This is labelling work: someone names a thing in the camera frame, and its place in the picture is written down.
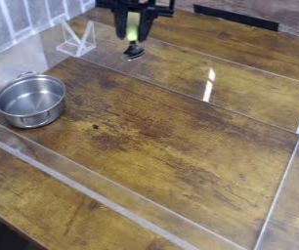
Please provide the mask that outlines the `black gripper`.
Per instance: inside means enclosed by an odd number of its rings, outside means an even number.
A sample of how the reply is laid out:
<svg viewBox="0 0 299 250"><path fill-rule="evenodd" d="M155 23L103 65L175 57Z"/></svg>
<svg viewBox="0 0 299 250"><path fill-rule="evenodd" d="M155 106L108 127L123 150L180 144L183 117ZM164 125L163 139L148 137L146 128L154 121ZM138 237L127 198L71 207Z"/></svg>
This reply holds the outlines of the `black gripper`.
<svg viewBox="0 0 299 250"><path fill-rule="evenodd" d="M175 0L167 4L158 0L95 0L98 8L110 9L115 15L116 35L120 39L127 35L128 12L142 12L139 41L144 42L150 36L150 30L156 17L172 17Z"/></svg>

